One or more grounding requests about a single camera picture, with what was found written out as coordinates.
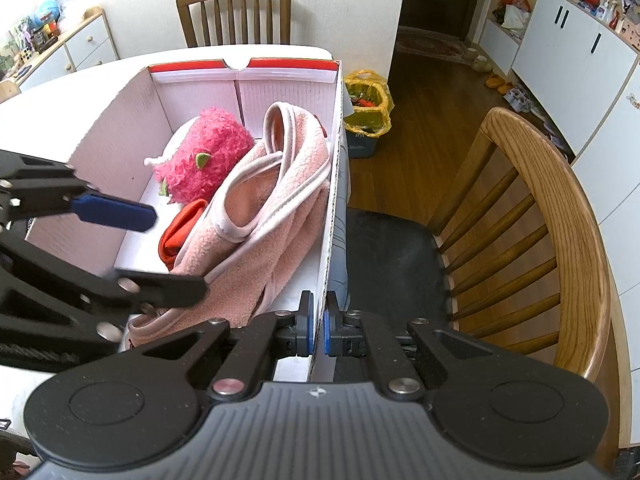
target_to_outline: yellow plastic bag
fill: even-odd
[[[362,98],[376,106],[353,106],[354,113],[344,118],[344,127],[359,135],[380,137],[391,129],[389,114],[394,109],[386,79],[372,70],[351,72],[344,78],[347,92],[354,98]]]

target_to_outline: trash can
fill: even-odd
[[[371,70],[352,72],[344,83],[354,110],[344,118],[349,158],[367,158],[373,155],[378,137],[391,129],[394,102],[386,79]]]

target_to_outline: cardboard box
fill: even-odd
[[[344,144],[343,87],[340,62],[330,60],[252,59],[242,70],[233,70],[222,60],[146,67],[95,118],[69,163],[77,168],[79,178],[102,192],[155,206],[159,216],[156,226],[138,234],[85,224],[74,215],[41,218],[33,223],[28,241],[94,274],[112,267],[166,272],[158,257],[158,240],[179,206],[168,205],[167,199],[158,195],[159,185],[152,168],[143,165],[144,158],[160,155],[178,127],[203,108],[228,110],[252,136],[260,138],[267,108],[275,101],[289,102],[315,114],[324,126],[332,157],[331,186],[324,230],[271,309],[297,310],[302,290],[311,290],[318,333],[332,255],[340,147]],[[342,178],[347,178],[344,170]],[[311,358],[283,360],[276,378],[305,381],[311,364]]]

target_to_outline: pink towel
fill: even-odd
[[[191,309],[143,314],[129,323],[134,345],[212,317],[246,325],[289,281],[324,224],[331,161],[317,118],[271,105],[264,138],[216,191],[172,272],[204,276],[207,297]]]

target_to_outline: rug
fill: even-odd
[[[464,59],[465,44],[455,36],[448,36],[431,30],[413,27],[398,27],[396,36],[396,50],[408,54],[434,57],[444,61],[453,61],[471,65],[471,61]]]

